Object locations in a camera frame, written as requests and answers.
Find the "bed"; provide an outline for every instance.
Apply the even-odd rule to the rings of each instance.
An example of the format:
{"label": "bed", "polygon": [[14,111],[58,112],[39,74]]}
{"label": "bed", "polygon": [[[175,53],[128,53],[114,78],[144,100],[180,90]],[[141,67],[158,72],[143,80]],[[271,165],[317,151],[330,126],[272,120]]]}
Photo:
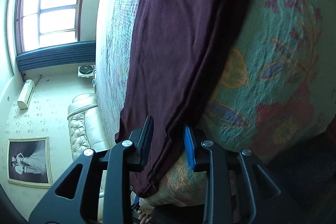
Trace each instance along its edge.
{"label": "bed", "polygon": [[[119,130],[139,0],[100,0],[97,99],[112,145]],[[199,121],[224,148],[249,147],[264,162],[325,131],[336,113],[336,0],[252,0],[243,29]],[[142,200],[158,206],[204,203],[204,173],[185,153]]]}

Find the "white leather sofa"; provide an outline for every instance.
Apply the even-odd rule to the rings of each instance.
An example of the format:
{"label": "white leather sofa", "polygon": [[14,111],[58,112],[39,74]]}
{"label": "white leather sofa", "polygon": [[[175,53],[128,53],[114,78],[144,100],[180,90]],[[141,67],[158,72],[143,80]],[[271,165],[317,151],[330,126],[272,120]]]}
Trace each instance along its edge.
{"label": "white leather sofa", "polygon": [[[72,159],[75,160],[87,148],[96,152],[111,149],[102,126],[96,95],[81,94],[68,107],[69,134]],[[101,222],[104,202],[106,171],[101,180],[98,220]]]}

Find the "black metal bracket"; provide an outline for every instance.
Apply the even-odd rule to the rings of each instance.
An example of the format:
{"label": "black metal bracket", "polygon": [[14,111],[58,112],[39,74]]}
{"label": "black metal bracket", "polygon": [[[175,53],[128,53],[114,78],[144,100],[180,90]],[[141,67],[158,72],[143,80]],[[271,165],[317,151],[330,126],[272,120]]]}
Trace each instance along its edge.
{"label": "black metal bracket", "polygon": [[188,126],[184,139],[189,166],[207,172],[204,224],[232,223],[229,170],[236,175],[238,224],[307,223],[300,207],[251,150],[226,151]]}

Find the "maroon fabric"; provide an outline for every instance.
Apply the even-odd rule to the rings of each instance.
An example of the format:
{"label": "maroon fabric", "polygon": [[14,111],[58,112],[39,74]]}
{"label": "maroon fabric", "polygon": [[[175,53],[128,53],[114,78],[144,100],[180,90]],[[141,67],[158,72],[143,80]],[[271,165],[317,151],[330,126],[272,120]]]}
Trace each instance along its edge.
{"label": "maroon fabric", "polygon": [[148,164],[130,175],[134,192],[153,195],[184,150],[182,125],[195,125],[221,76],[249,0],[140,0],[116,142],[154,117]]}

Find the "framed photograph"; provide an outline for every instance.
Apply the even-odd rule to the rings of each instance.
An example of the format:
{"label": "framed photograph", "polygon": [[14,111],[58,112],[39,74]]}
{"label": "framed photograph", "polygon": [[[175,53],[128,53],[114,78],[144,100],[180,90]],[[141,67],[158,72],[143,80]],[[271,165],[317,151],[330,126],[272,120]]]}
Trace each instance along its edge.
{"label": "framed photograph", "polygon": [[37,188],[52,184],[49,137],[9,139],[7,146],[8,182]]}

